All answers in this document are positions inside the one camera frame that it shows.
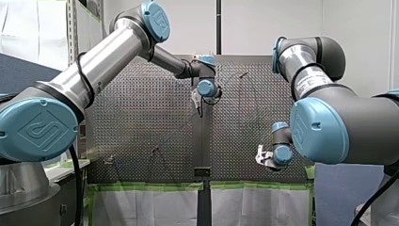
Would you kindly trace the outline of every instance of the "white wall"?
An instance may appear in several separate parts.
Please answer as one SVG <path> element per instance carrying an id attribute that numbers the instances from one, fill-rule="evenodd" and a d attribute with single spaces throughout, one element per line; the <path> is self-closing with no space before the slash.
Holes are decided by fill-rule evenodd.
<path id="1" fill-rule="evenodd" d="M 105 27 L 141 0 L 104 0 Z M 157 0 L 170 20 L 171 36 L 161 46 L 173 54 L 203 54 L 216 49 L 215 0 Z M 222 53 L 270 55 L 279 36 L 320 36 L 321 0 L 223 0 Z"/>
<path id="2" fill-rule="evenodd" d="M 323 35 L 336 40 L 346 55 L 341 83 L 360 96 L 390 88 L 392 1 L 323 1 Z"/>
<path id="3" fill-rule="evenodd" d="M 121 11 L 134 8 L 141 0 L 104 0 L 105 28 Z M 215 52 L 215 0 L 157 0 L 170 22 L 170 37 L 161 46 L 173 54 Z"/>
<path id="4" fill-rule="evenodd" d="M 321 0 L 223 0 L 222 53 L 272 55 L 278 37 L 320 36 Z"/>

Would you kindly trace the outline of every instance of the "blue joint cap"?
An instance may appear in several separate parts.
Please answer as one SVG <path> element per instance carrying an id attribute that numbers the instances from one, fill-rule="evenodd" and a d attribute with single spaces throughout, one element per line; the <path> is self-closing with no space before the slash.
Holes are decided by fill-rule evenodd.
<path id="1" fill-rule="evenodd" d="M 275 122 L 272 125 L 272 133 L 278 131 L 279 129 L 287 128 L 287 127 L 289 127 L 287 122 L 284 122 L 284 121 Z"/>
<path id="2" fill-rule="evenodd" d="M 308 97 L 297 101 L 290 117 L 296 150 L 312 162 L 342 163 L 349 152 L 345 124 L 328 103 Z"/>
<path id="3" fill-rule="evenodd" d="M 399 89 L 390 90 L 388 94 L 396 95 L 397 97 L 399 97 Z"/>
<path id="4" fill-rule="evenodd" d="M 279 45 L 283 40 L 286 40 L 286 38 L 279 37 L 275 42 L 275 47 L 273 48 L 273 65 L 272 65 L 273 73 L 279 73 Z"/>
<path id="5" fill-rule="evenodd" d="M 287 166 L 293 160 L 293 151 L 287 145 L 279 145 L 273 152 L 273 162 L 278 166 Z"/>
<path id="6" fill-rule="evenodd" d="M 216 60 L 213 55 L 200 55 L 199 56 L 199 61 L 202 63 L 208 64 L 210 66 L 216 66 Z"/>
<path id="7" fill-rule="evenodd" d="M 13 103 L 0 112 L 0 156 L 16 162 L 57 157 L 73 144 L 77 125 L 71 109 L 57 100 Z"/>
<path id="8" fill-rule="evenodd" d="M 156 2 L 144 2 L 141 4 L 141 15 L 145 26 L 157 42 L 163 42 L 169 38 L 169 20 L 161 6 Z"/>
<path id="9" fill-rule="evenodd" d="M 215 86 L 215 83 L 208 79 L 204 79 L 199 81 L 197 91 L 199 92 L 199 95 L 203 97 L 214 97 L 217 93 L 217 87 Z"/>

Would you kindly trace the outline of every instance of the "cable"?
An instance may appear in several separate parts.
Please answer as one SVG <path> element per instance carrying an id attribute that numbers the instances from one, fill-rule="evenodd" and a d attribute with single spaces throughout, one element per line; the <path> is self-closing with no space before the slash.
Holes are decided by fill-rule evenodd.
<path id="1" fill-rule="evenodd" d="M 88 77 L 83 73 L 82 71 L 82 65 L 80 64 L 80 58 L 85 54 L 86 52 L 80 53 L 77 56 L 77 60 L 76 60 L 76 66 L 77 66 L 77 70 L 79 72 L 80 78 L 85 82 L 86 86 L 88 87 L 88 89 L 90 90 L 90 99 L 88 101 L 88 105 L 86 106 L 86 108 L 90 107 L 93 105 L 94 103 L 94 98 L 95 98 L 95 92 L 94 92 L 94 88 L 93 86 L 90 84 L 90 82 L 88 81 Z"/>
<path id="2" fill-rule="evenodd" d="M 214 103 L 211 103 L 211 102 L 208 102 L 205 98 L 202 97 L 203 102 L 206 103 L 207 105 L 217 105 L 217 103 L 219 103 L 220 99 L 221 98 L 219 97 L 219 98 L 217 98 L 217 100 Z"/>
<path id="3" fill-rule="evenodd" d="M 203 97 L 200 99 L 199 107 L 197 107 L 197 111 L 199 112 L 199 117 L 200 118 L 202 118 L 202 116 L 203 116 L 203 105 L 202 105 L 202 102 L 203 102 Z"/>
<path id="4" fill-rule="evenodd" d="M 388 188 L 390 188 L 398 178 L 399 178 L 399 170 L 396 171 L 395 174 L 393 174 L 393 176 L 390 178 L 390 180 L 388 180 L 387 183 L 385 183 L 385 185 L 383 185 L 381 188 L 377 190 L 377 192 L 363 205 L 363 207 L 361 207 L 360 211 L 356 214 L 355 218 L 353 219 L 351 226 L 359 225 L 360 219 L 363 216 L 363 214 L 366 212 L 366 210 L 372 205 L 372 203 L 376 199 L 378 199 L 382 194 L 384 194 L 384 192 L 387 191 Z"/>
<path id="5" fill-rule="evenodd" d="M 10 101 L 12 98 L 16 97 L 18 93 L 13 93 L 13 94 L 7 94 L 7 95 L 2 95 L 0 96 L 0 104 Z"/>
<path id="6" fill-rule="evenodd" d="M 77 158 L 76 151 L 71 145 L 70 147 L 71 158 L 73 162 L 73 169 L 76 177 L 76 214 L 75 214 L 75 226 L 81 225 L 82 211 L 83 211 L 83 187 L 82 187 L 82 174 L 79 168 L 79 160 Z"/>

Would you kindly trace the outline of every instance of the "perforated metal panel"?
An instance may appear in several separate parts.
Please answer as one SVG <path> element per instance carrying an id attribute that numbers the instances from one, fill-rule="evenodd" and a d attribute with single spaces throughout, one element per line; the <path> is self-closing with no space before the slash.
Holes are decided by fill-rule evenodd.
<path id="1" fill-rule="evenodd" d="M 219 61 L 218 80 L 224 92 L 214 107 L 212 179 L 305 182 L 304 167 L 310 163 L 296 152 L 290 166 L 279 172 L 255 162 L 258 145 L 271 150 L 271 126 L 276 121 L 288 122 L 293 105 L 288 83 L 272 74 L 271 57 Z"/>
<path id="2" fill-rule="evenodd" d="M 255 161 L 258 144 L 270 148 L 271 125 L 288 121 L 292 105 L 288 84 L 271 73 L 271 57 L 218 56 L 217 60 L 223 96 L 209 120 L 210 150 L 201 150 L 210 152 L 212 179 L 306 181 L 306 163 L 296 154 L 281 172 Z M 194 181 L 193 162 L 199 149 L 195 139 L 203 129 L 194 125 L 205 119 L 192 108 L 190 86 L 189 80 L 176 80 L 151 63 L 132 62 L 88 112 L 88 149 L 98 156 L 89 180 Z"/>
<path id="3" fill-rule="evenodd" d="M 191 114 L 190 81 L 131 63 L 96 98 L 89 180 L 192 181 Z"/>

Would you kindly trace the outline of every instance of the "metal pole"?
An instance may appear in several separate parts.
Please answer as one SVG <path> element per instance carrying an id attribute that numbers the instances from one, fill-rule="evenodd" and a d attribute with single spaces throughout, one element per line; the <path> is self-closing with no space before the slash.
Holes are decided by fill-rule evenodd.
<path id="1" fill-rule="evenodd" d="M 222 0 L 216 0 L 216 54 L 222 54 Z"/>

